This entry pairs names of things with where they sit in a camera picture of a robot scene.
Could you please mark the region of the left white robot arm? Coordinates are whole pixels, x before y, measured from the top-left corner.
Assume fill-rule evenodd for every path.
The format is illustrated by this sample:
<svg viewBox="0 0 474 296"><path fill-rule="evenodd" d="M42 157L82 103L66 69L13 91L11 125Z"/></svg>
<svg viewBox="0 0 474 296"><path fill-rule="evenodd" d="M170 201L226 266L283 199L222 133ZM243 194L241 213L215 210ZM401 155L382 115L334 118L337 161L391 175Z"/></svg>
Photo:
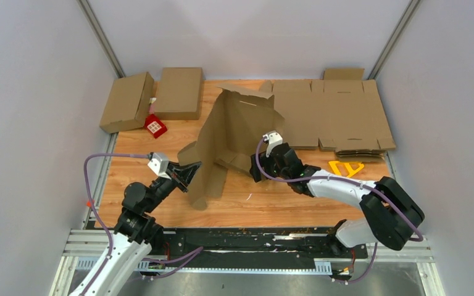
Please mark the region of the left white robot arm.
<svg viewBox="0 0 474 296"><path fill-rule="evenodd" d="M122 212L108 233L108 245L72 295L118 295L142 259L163 250L163 227L149 213L175 189L187 192L201 163L151 160L149 165L157 178L148 186L133 182L125 188Z"/></svg>

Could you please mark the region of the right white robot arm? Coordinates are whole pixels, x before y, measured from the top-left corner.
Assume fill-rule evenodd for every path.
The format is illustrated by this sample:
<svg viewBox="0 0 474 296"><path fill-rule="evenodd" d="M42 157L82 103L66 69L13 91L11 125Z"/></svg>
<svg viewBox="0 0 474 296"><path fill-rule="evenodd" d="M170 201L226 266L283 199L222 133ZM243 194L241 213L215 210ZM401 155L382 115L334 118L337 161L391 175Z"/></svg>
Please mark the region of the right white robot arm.
<svg viewBox="0 0 474 296"><path fill-rule="evenodd" d="M257 150L250 159L255 182L267 178L286 183L298 194L334 199L362 211L363 218L341 220L327 234L325 245L335 257L344 257L358 245L380 242L399 251L408 241L424 239L418 230L424 212L393 178L363 181L338 176L302 163L287 143Z"/></svg>

